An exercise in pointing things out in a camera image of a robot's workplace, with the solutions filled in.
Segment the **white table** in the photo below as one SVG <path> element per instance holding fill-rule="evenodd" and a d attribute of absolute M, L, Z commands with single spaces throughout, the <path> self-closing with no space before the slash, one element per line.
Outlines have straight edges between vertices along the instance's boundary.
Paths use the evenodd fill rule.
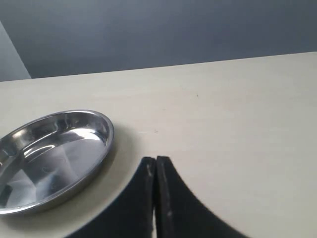
<path fill-rule="evenodd" d="M 0 137 L 68 109 L 111 118 L 112 166 L 56 209 L 0 219 L 2 238 L 72 232 L 158 154 L 246 235 L 317 237 L 317 53 L 1 82 Z"/>

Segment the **metal dish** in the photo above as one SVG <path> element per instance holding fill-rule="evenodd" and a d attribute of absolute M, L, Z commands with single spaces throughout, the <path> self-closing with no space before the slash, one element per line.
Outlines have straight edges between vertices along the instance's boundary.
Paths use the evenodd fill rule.
<path fill-rule="evenodd" d="M 0 140 L 0 215 L 35 212 L 69 199 L 96 174 L 114 137 L 105 115 L 65 111 Z"/>

